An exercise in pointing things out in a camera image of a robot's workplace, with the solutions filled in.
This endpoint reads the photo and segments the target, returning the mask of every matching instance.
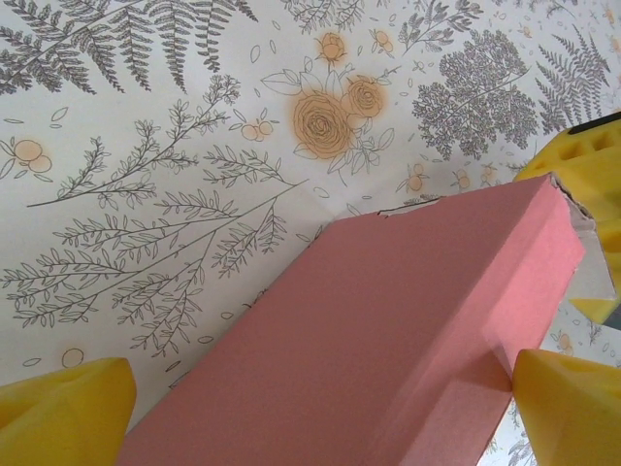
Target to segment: yellow sponge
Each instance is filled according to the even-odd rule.
[[[0,464],[114,466],[136,401],[126,359],[0,387]]]
[[[621,290],[621,113],[563,131],[516,177],[554,172],[598,223],[604,254],[617,292]],[[597,323],[621,300],[577,299],[572,303]]]
[[[539,466],[621,465],[621,369],[523,349],[513,395]]]

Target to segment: fern frond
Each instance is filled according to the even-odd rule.
[[[84,63],[90,60],[81,53],[121,92],[115,67],[122,66],[122,57],[139,86],[150,90],[154,34],[162,39],[175,83],[185,90],[185,56],[194,28],[198,54],[211,71],[218,71],[218,38],[232,14],[257,20],[246,0],[114,0],[112,8],[112,0],[58,0],[59,11],[40,7],[39,0],[2,1],[34,34],[0,26],[0,39],[12,46],[0,50],[0,93],[29,89],[33,80],[52,91],[68,81],[94,93]],[[332,5],[336,0],[326,1]]]
[[[192,7],[196,11],[196,20],[202,24],[196,26],[195,44],[201,49],[198,54],[205,57],[204,64],[217,73],[220,63],[217,50],[217,37],[224,30],[223,24],[229,22],[229,17],[235,11],[235,5],[230,0],[199,0],[192,2]]]
[[[601,115],[602,86],[608,85],[605,72],[609,72],[609,68],[598,52],[593,37],[589,37],[590,44],[587,44],[578,29],[575,26],[573,29],[577,43],[554,36],[568,56],[562,57],[539,47],[541,54],[556,71],[548,70],[538,63],[539,70],[552,85],[552,89],[549,89],[537,80],[546,99],[539,101],[543,107],[541,116],[545,134],[563,129],[566,123],[574,125],[592,119],[594,110]]]
[[[142,12],[133,6],[128,6],[118,12],[111,20],[111,24],[116,24],[112,30],[116,40],[120,42],[119,48],[125,56],[124,62],[127,69],[136,79],[136,82],[146,90],[151,90],[148,85],[148,63],[153,41],[147,37],[153,30],[150,22],[141,16]]]
[[[63,37],[65,34],[59,27],[58,21],[61,12],[52,13],[51,6],[45,7],[39,11],[37,4],[30,0],[26,4],[25,0],[4,0],[4,4],[13,10],[13,12],[21,17],[21,19],[30,26],[32,31],[46,41],[53,41]]]
[[[109,32],[110,26],[106,24],[83,27],[73,36],[71,43],[90,56],[108,83],[124,92],[114,70],[114,45],[111,44],[114,37]]]
[[[185,37],[190,35],[189,31],[193,28],[196,11],[184,0],[150,0],[145,5],[145,13],[153,18],[153,23],[164,40],[162,45],[166,63],[175,84],[185,92],[183,67],[189,44]]]
[[[246,0],[237,0],[235,2],[235,7],[239,10],[240,13],[243,13],[253,21],[259,22]]]
[[[84,63],[78,58],[78,55],[80,53],[71,50],[69,44],[61,43],[46,53],[46,60],[51,63],[52,69],[63,79],[74,84],[84,92],[94,94],[95,91],[88,84],[88,69],[83,66]]]
[[[110,0],[59,0],[59,2],[67,16],[84,23],[101,19],[110,6]]]

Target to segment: cardboard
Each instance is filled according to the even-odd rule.
[[[475,465],[582,255],[549,177],[339,220],[118,464]]]

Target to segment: floral wallpaper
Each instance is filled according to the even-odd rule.
[[[0,12],[0,383],[128,357],[133,423],[335,218],[509,182],[621,109],[612,1]],[[569,304],[543,347],[621,365]],[[479,464],[536,464],[513,404]]]

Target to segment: orange flower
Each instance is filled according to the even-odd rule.
[[[383,104],[379,84],[369,78],[360,77],[349,85],[347,94],[343,96],[343,108],[360,117],[376,117]]]
[[[336,63],[345,55],[345,45],[339,34],[329,32],[321,39],[321,56],[330,63]]]
[[[349,147],[347,113],[335,98],[316,93],[300,100],[293,112],[295,134],[319,158],[333,158]]]

